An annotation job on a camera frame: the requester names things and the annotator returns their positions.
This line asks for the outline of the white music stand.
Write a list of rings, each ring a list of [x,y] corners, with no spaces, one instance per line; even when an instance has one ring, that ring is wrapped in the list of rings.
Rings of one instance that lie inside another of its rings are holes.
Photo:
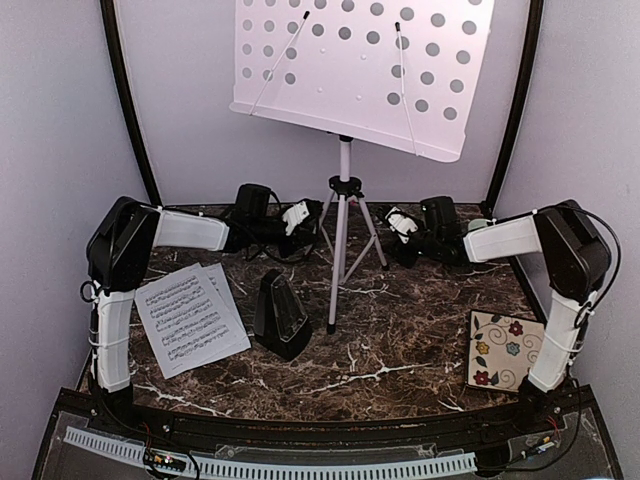
[[[234,112],[460,159],[491,1],[239,1]]]

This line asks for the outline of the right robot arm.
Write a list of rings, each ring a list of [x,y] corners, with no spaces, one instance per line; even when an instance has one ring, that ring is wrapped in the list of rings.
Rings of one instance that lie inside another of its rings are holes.
[[[446,196],[425,199],[416,218],[399,207],[380,218],[396,235],[392,257],[410,268],[418,258],[453,266],[540,253],[552,290],[541,352],[525,383],[542,392],[559,387],[580,353],[593,315],[609,292],[621,264],[621,247],[600,233],[607,224],[574,200],[502,220],[476,219],[462,225]]]

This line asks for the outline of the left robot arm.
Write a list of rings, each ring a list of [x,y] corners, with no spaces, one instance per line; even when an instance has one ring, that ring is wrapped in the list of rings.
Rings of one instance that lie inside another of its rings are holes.
[[[153,206],[128,196],[115,201],[86,247],[92,376],[102,391],[112,394],[130,385],[131,310],[154,248],[237,253],[256,247],[264,254],[274,246],[275,260],[289,264],[292,255],[315,246],[322,203],[302,199],[269,213],[274,197],[268,187],[244,184],[235,203],[219,216]]]

